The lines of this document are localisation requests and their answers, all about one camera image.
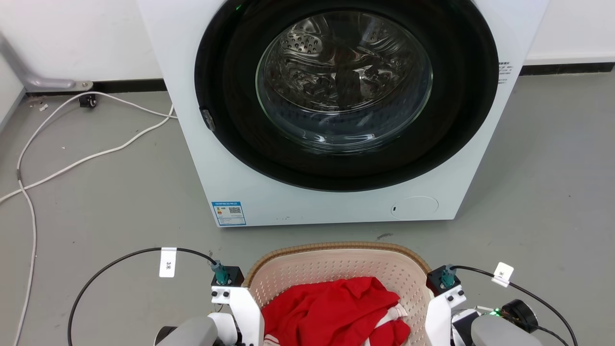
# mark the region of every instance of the white cable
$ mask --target white cable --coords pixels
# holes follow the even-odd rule
[[[45,125],[45,123],[46,123],[49,119],[51,119],[51,117],[53,117],[53,116],[54,116],[54,115],[55,115],[55,114],[56,114],[56,113],[57,113],[60,109],[62,109],[62,107],[64,107],[64,106],[65,106],[66,104],[68,104],[70,101],[72,101],[72,100],[74,100],[74,99],[77,99],[77,98],[79,98],[80,96],[83,96],[83,95],[88,95],[88,94],[97,94],[97,95],[107,96],[107,97],[109,97],[109,98],[111,98],[111,99],[114,99],[114,100],[120,101],[120,102],[122,102],[122,103],[126,103],[126,104],[131,105],[131,106],[135,106],[135,107],[137,107],[137,108],[139,108],[139,109],[141,109],[141,110],[145,110],[145,111],[150,112],[150,113],[152,113],[152,114],[155,114],[155,115],[160,115],[160,116],[164,116],[164,117],[165,117],[165,119],[164,119],[163,121],[161,121],[160,123],[158,123],[158,124],[156,124],[156,125],[154,125],[154,126],[152,126],[152,127],[149,127],[149,128],[147,128],[147,129],[145,129],[145,130],[144,130],[144,131],[142,131],[141,133],[139,133],[139,134],[137,134],[136,136],[132,137],[132,139],[130,139],[128,142],[126,142],[125,144],[123,144],[123,145],[121,145],[121,146],[119,146],[119,147],[117,147],[117,148],[109,149],[109,150],[103,151],[103,152],[101,152],[101,153],[97,153],[97,154],[94,154],[94,155],[90,155],[90,156],[88,156],[88,157],[86,157],[86,158],[84,158],[84,159],[81,159],[81,160],[79,160],[79,161],[77,161],[77,162],[73,163],[72,165],[70,165],[70,166],[68,166],[68,167],[66,167],[66,168],[64,168],[64,169],[62,169],[62,170],[60,170],[60,171],[58,171],[58,172],[56,172],[56,173],[54,173],[54,174],[52,174],[52,175],[48,176],[47,178],[45,178],[45,179],[43,179],[43,180],[40,180],[40,181],[38,181],[38,182],[36,182],[36,183],[34,183],[34,184],[32,184],[32,185],[29,185],[29,186],[27,186],[27,187],[24,187],[24,186],[23,186],[23,183],[22,183],[22,175],[21,175],[21,172],[20,172],[20,167],[21,167],[21,164],[22,164],[23,154],[26,152],[26,149],[29,147],[29,145],[30,145],[30,143],[32,142],[32,140],[33,140],[33,139],[35,138],[35,136],[36,136],[36,135],[37,135],[37,134],[41,131],[41,129],[42,129],[42,127]],[[21,192],[21,193],[23,193],[23,195],[26,197],[26,200],[28,201],[28,205],[30,206],[30,214],[31,214],[31,217],[32,217],[33,242],[32,242],[32,258],[30,259],[30,274],[28,275],[28,285],[27,285],[27,287],[26,287],[26,297],[25,297],[25,301],[24,301],[24,303],[23,303],[22,315],[21,315],[21,318],[19,319],[19,324],[18,324],[18,326],[17,326],[17,334],[15,335],[15,342],[14,342],[14,346],[17,346],[17,345],[18,345],[18,343],[19,343],[19,339],[20,339],[20,338],[21,338],[21,336],[22,336],[23,323],[24,323],[24,321],[25,321],[25,319],[26,319],[26,311],[27,311],[27,309],[28,309],[28,303],[30,302],[30,292],[32,291],[32,279],[34,278],[34,263],[35,263],[35,260],[36,260],[36,245],[37,245],[37,241],[36,241],[36,235],[37,235],[37,231],[36,231],[36,216],[35,216],[35,214],[34,214],[34,206],[32,205],[32,200],[30,200],[30,196],[28,196],[28,193],[26,192],[26,190],[27,190],[27,189],[29,189],[29,188],[32,188],[32,187],[38,186],[38,185],[40,185],[40,184],[42,184],[42,183],[44,183],[44,182],[46,182],[46,181],[48,181],[48,180],[50,180],[50,179],[52,179],[52,178],[54,178],[54,177],[56,177],[56,176],[58,176],[58,175],[60,175],[60,174],[64,173],[64,172],[66,172],[66,171],[70,170],[71,168],[73,168],[73,167],[75,167],[75,166],[78,166],[78,165],[80,165],[80,164],[82,164],[82,163],[84,163],[84,162],[88,161],[88,160],[91,160],[91,159],[93,159],[93,158],[97,158],[97,157],[99,157],[99,156],[102,156],[102,155],[105,155],[105,154],[108,154],[108,153],[112,153],[112,152],[114,152],[114,151],[118,151],[118,150],[122,150],[122,149],[124,149],[125,147],[129,146],[132,142],[136,141],[136,140],[137,140],[137,138],[141,137],[142,135],[145,135],[145,134],[146,134],[146,133],[148,133],[149,131],[152,131],[152,130],[157,129],[158,127],[161,127],[162,125],[164,125],[164,123],[166,123],[167,121],[169,121],[169,119],[170,119],[170,118],[177,119],[177,117],[176,117],[176,116],[172,116],[172,114],[173,114],[173,109],[174,109],[174,107],[173,107],[173,106],[171,106],[171,110],[169,111],[169,114],[168,114],[168,115],[166,115],[166,114],[163,114],[163,113],[158,113],[158,112],[153,111],[153,110],[149,110],[149,109],[147,109],[147,108],[143,108],[143,107],[141,107],[141,106],[139,106],[139,105],[136,105],[136,104],[134,104],[134,103],[132,103],[132,102],[124,101],[124,100],[119,99],[119,98],[117,98],[117,97],[115,97],[115,96],[111,96],[111,95],[104,94],[104,93],[102,93],[102,92],[97,92],[97,91],[85,92],[85,93],[82,93],[82,94],[79,94],[79,95],[75,95],[74,97],[71,97],[70,99],[68,99],[66,102],[62,103],[62,104],[61,104],[61,105],[60,105],[60,106],[59,106],[59,107],[58,107],[58,108],[57,108],[57,109],[56,109],[53,113],[51,113],[51,115],[50,115],[50,116],[49,116],[49,117],[48,117],[48,118],[47,118],[47,119],[46,119],[46,120],[45,120],[45,121],[44,121],[44,122],[43,122],[43,123],[39,126],[39,128],[38,128],[38,129],[36,129],[36,131],[34,132],[34,134],[32,135],[32,137],[30,137],[30,140],[28,141],[28,143],[26,143],[26,146],[23,148],[22,153],[21,153],[21,155],[19,156],[19,160],[17,161],[17,182],[19,183],[19,190],[14,191],[14,192],[12,192],[12,193],[9,193],[8,195],[6,195],[5,197],[2,197],[2,198],[0,199],[0,203],[2,203],[2,202],[3,202],[3,201],[5,201],[6,199],[8,199],[8,198],[10,198],[10,197],[12,197],[12,196],[17,195],[17,194],[18,194],[18,193],[20,193],[20,192]]]

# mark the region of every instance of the wall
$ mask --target wall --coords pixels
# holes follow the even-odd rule
[[[613,14],[613,0],[551,0],[527,64],[615,62]],[[46,77],[162,77],[135,0],[2,0],[0,31]]]
[[[13,113],[21,100],[24,90],[9,65],[0,56],[0,132],[4,128],[8,115]]]

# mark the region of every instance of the laundry basket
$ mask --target laundry basket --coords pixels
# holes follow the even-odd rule
[[[430,345],[425,315],[431,292],[425,285],[430,268],[409,249],[386,243],[320,243],[279,249],[250,269],[244,286],[263,308],[275,296],[298,284],[374,276],[400,297],[408,312],[410,336],[404,345]]]

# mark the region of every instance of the clothes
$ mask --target clothes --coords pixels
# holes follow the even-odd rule
[[[403,321],[376,328],[398,301],[376,278],[293,286],[262,309],[264,333],[281,346],[399,346],[410,333]]]

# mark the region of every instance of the washing machine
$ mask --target washing machine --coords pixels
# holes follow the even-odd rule
[[[139,6],[203,212],[237,227],[453,219],[547,3]]]

